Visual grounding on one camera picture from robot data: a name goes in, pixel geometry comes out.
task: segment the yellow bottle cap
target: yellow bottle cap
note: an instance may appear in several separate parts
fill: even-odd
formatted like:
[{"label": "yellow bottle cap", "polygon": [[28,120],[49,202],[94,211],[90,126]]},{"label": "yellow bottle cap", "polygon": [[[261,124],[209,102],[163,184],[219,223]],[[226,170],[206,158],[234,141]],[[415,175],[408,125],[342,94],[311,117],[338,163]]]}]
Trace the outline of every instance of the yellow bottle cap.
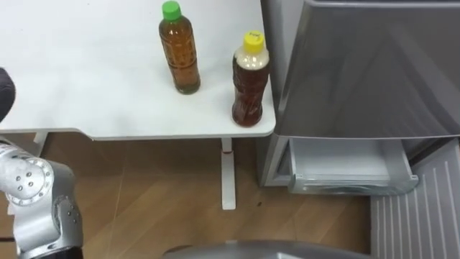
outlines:
[{"label": "yellow bottle cap", "polygon": [[244,35],[243,47],[248,53],[259,53],[264,48],[264,35],[259,31],[249,31]]}]

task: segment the table leg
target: table leg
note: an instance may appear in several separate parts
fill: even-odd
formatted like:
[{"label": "table leg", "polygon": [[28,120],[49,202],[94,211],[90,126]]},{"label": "table leg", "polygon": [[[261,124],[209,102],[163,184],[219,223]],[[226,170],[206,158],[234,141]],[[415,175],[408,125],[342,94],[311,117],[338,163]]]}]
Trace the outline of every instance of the table leg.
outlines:
[{"label": "table leg", "polygon": [[221,141],[222,209],[230,210],[236,208],[234,153],[230,137],[222,138]]},{"label": "table leg", "polygon": [[43,151],[43,146],[45,145],[48,132],[36,132],[33,141],[28,140],[27,138],[18,135],[3,135],[0,136],[0,140],[9,143],[10,145],[15,145],[21,149],[27,151],[28,153],[40,157]]}]

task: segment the green bottle cap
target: green bottle cap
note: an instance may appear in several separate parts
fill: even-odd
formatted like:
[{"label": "green bottle cap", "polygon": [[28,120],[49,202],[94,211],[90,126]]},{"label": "green bottle cap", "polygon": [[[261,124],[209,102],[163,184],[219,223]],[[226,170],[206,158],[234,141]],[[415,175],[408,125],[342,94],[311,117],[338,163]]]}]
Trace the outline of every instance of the green bottle cap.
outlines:
[{"label": "green bottle cap", "polygon": [[176,1],[166,1],[163,6],[163,18],[167,21],[175,21],[182,15],[179,3]]}]

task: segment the gray object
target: gray object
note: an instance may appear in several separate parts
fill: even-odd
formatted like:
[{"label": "gray object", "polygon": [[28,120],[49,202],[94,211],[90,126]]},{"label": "gray object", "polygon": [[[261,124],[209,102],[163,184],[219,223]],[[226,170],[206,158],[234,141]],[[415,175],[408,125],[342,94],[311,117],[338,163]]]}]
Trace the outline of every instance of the gray object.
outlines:
[{"label": "gray object", "polygon": [[261,186],[299,186],[283,160],[292,140],[399,139],[414,158],[460,135],[460,1],[267,0],[262,11],[277,126],[257,140]]},{"label": "gray object", "polygon": [[295,138],[284,159],[297,194],[393,195],[418,183],[399,140]]},{"label": "gray object", "polygon": [[460,258],[460,149],[452,140],[413,167],[420,184],[402,196],[372,197],[376,258]]},{"label": "gray object", "polygon": [[190,247],[164,259],[370,259],[369,256],[304,242],[229,241],[210,247]]},{"label": "gray object", "polygon": [[8,213],[14,215],[18,258],[41,258],[83,246],[69,167],[0,144],[0,183]]}]

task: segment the refrigerator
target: refrigerator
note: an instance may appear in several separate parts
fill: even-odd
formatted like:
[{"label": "refrigerator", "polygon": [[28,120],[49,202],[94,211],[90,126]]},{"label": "refrigerator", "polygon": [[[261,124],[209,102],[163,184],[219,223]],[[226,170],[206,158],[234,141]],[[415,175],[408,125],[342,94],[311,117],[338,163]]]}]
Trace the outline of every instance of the refrigerator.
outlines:
[{"label": "refrigerator", "polygon": [[261,1],[260,186],[372,196],[376,258],[460,258],[460,1]]}]

